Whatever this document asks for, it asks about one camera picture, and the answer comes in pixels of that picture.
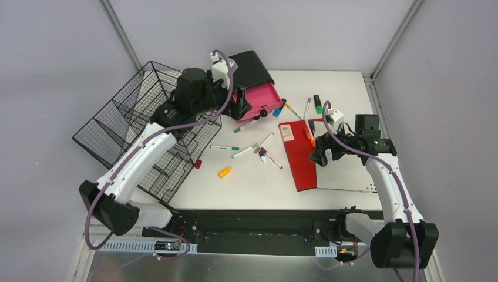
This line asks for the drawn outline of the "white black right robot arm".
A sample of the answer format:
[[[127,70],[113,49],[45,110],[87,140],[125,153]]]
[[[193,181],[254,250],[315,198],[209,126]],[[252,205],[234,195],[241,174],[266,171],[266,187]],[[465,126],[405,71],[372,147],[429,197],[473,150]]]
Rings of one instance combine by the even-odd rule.
[[[439,230],[415,207],[399,170],[395,145],[381,136],[378,115],[357,114],[351,133],[335,115],[324,114],[322,118],[327,131],[315,138],[310,161],[325,167],[345,155],[360,158],[375,185],[384,219],[379,224],[355,206],[346,207],[324,230],[323,237],[333,242],[356,237],[368,245],[377,268],[426,268]]]

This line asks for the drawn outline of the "red small cap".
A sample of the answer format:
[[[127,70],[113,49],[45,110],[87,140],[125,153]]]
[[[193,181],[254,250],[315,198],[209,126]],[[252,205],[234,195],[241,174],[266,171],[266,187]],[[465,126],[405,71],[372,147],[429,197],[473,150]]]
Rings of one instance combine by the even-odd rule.
[[[202,159],[198,159],[198,160],[195,162],[195,164],[194,164],[194,168],[195,168],[195,169],[199,169],[199,168],[201,167],[202,163],[203,163],[203,160],[202,160]]]

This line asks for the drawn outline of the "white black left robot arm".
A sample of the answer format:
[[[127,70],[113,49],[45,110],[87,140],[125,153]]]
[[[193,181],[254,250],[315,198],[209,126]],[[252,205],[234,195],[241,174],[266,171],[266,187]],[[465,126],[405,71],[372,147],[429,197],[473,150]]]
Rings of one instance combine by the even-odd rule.
[[[134,227],[155,227],[164,237],[178,233],[173,212],[160,203],[132,200],[134,191],[153,166],[192,127],[228,114],[237,87],[236,67],[212,66],[210,70],[190,68],[177,78],[177,86],[154,111],[126,153],[103,176],[85,180],[79,193],[87,209],[84,235],[91,219],[107,227],[111,235],[122,236]]]

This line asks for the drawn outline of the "pink drawer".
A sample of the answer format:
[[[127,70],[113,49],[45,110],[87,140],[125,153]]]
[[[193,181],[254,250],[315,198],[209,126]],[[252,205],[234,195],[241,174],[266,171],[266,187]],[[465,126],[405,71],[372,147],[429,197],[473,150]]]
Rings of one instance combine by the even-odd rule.
[[[245,100],[251,106],[249,110],[238,110],[235,107],[230,112],[230,117],[238,123],[264,118],[284,104],[273,82],[247,88]]]

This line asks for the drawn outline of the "blue white small marker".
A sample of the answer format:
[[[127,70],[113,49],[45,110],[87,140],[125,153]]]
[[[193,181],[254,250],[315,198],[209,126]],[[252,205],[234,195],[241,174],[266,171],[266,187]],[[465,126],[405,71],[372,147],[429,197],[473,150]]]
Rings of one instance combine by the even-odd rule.
[[[258,154],[259,154],[259,157],[260,157],[261,161],[262,161],[263,163],[265,163],[265,162],[266,162],[266,156],[265,156],[265,153],[264,153],[262,150],[260,150],[260,151],[258,152]]]

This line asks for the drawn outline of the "blue marker cap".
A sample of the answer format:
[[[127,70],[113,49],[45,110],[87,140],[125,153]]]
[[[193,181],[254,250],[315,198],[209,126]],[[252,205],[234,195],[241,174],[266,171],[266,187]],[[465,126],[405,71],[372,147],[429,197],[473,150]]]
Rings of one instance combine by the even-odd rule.
[[[272,115],[277,118],[277,117],[279,117],[280,113],[281,113],[281,109],[276,109],[275,111],[273,111]]]

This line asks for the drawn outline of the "yellow orange marker cap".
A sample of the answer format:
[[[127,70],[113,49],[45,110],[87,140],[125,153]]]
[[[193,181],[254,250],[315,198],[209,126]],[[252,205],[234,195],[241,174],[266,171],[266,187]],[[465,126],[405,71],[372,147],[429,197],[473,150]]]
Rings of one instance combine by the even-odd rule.
[[[232,171],[232,167],[231,166],[226,167],[225,169],[223,169],[222,171],[220,171],[218,173],[218,176],[219,176],[219,178],[222,179],[222,178],[226,177],[231,171]]]

